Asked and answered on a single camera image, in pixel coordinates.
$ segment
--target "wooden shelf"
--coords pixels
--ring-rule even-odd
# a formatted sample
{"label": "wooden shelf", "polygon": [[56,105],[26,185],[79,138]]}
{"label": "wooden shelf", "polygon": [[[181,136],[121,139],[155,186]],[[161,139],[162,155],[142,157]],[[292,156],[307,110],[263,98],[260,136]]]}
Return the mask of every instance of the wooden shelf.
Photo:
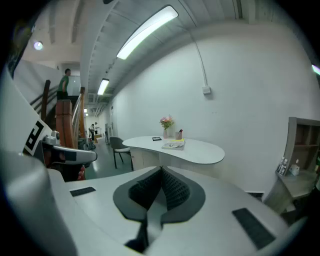
{"label": "wooden shelf", "polygon": [[317,144],[310,144],[310,145],[306,145],[306,144],[297,144],[294,145],[295,148],[313,148],[313,147],[318,147],[319,145]]}
{"label": "wooden shelf", "polygon": [[306,197],[315,185],[317,174],[314,171],[300,169],[299,175],[293,176],[289,171],[286,176],[276,174],[282,180],[293,199]]}

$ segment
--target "ceiling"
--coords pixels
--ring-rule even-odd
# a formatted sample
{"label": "ceiling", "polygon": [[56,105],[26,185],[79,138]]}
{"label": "ceiling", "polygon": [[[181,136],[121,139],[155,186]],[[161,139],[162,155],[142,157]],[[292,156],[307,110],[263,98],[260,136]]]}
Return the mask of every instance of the ceiling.
{"label": "ceiling", "polygon": [[[150,16],[165,5],[171,5],[178,17],[148,36],[126,59],[116,55],[130,35]],[[87,70],[81,70],[88,92],[96,94],[102,78],[110,80],[103,101],[108,102],[114,88],[126,74],[148,53],[171,38],[209,23],[244,19],[250,24],[257,21],[274,22],[289,27],[304,46],[312,62],[316,54],[295,22],[277,4],[267,0],[114,0],[108,4],[87,58]]]}
{"label": "ceiling", "polygon": [[[166,5],[171,5],[178,17],[148,36],[126,60],[117,58],[130,35]],[[71,68],[86,87],[86,107],[99,115],[126,74],[150,52],[186,30],[241,19],[252,25],[268,21],[289,27],[311,62],[319,63],[301,29],[270,0],[51,1],[39,15],[22,59],[61,70]],[[43,50],[33,48],[36,41],[42,41]],[[97,96],[102,78],[110,83],[104,95]]]}
{"label": "ceiling", "polygon": [[[84,34],[95,0],[53,0],[40,13],[22,59],[80,75]],[[42,50],[34,43],[41,41]]]}

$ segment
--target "black chair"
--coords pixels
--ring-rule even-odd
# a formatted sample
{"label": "black chair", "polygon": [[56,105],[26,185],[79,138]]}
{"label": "black chair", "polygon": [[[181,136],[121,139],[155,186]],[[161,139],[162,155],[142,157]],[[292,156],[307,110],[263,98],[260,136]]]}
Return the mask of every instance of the black chair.
{"label": "black chair", "polygon": [[110,136],[109,140],[110,140],[111,148],[113,149],[114,167],[117,169],[116,153],[119,153],[119,156],[121,158],[122,163],[124,162],[124,160],[122,159],[121,153],[125,153],[130,156],[131,170],[133,171],[134,165],[133,165],[132,159],[131,159],[130,147],[123,145],[122,142],[124,142],[124,141],[122,139],[120,139],[119,137]]}

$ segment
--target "stair railing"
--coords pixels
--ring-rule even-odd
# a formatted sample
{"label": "stair railing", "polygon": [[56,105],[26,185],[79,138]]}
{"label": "stair railing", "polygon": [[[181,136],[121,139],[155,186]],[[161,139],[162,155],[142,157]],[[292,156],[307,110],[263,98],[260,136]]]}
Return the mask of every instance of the stair railing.
{"label": "stair railing", "polygon": [[41,120],[45,120],[47,116],[47,106],[57,97],[58,85],[50,88],[50,80],[46,80],[43,93],[30,102],[33,109],[41,116]]}
{"label": "stair railing", "polygon": [[78,138],[85,138],[84,100],[85,88],[81,87],[73,111],[69,99],[61,99],[56,103],[56,130],[60,133],[60,144],[64,147],[77,149]]}

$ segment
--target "bottle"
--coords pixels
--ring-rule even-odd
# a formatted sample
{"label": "bottle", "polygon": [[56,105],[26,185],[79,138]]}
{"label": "bottle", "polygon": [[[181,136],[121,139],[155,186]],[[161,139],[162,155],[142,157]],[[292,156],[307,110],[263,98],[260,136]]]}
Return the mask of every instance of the bottle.
{"label": "bottle", "polygon": [[297,176],[299,174],[300,167],[298,166],[299,159],[295,161],[295,164],[292,164],[289,171],[293,176]]}
{"label": "bottle", "polygon": [[282,166],[282,164],[284,163],[284,161],[285,161],[285,157],[283,156],[283,157],[281,158],[280,163],[278,164],[278,167],[276,168],[277,173],[280,172],[281,166]]}
{"label": "bottle", "polygon": [[286,168],[287,168],[287,162],[288,162],[288,159],[284,159],[284,163],[281,165],[281,168],[279,171],[280,175],[284,175]]}

